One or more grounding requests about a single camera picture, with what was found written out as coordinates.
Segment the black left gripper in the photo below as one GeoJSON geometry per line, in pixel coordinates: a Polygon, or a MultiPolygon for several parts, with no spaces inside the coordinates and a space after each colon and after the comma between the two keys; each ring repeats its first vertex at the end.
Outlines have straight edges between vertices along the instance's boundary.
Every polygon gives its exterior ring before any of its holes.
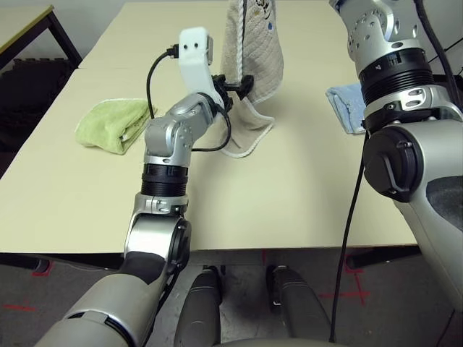
{"type": "Polygon", "coordinates": [[[245,75],[239,82],[226,82],[224,74],[213,75],[212,80],[216,92],[220,95],[224,103],[225,111],[230,111],[233,106],[233,100],[229,97],[227,90],[238,90],[237,96],[240,100],[243,100],[249,95],[253,86],[252,75],[245,75]]]}

